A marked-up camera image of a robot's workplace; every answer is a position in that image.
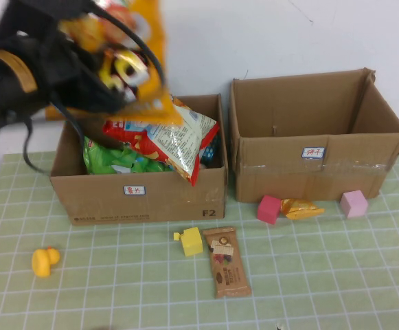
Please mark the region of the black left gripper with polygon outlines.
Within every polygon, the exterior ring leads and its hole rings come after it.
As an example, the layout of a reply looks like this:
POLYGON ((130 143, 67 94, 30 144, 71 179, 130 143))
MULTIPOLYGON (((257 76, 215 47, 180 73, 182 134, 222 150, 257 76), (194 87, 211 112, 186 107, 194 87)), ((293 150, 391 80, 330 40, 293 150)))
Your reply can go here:
POLYGON ((14 36, 15 52, 34 70, 46 92, 56 92, 67 107, 89 113, 117 113, 126 106, 124 95, 110 90, 96 75, 100 57, 56 31, 42 41, 32 35, 14 36))

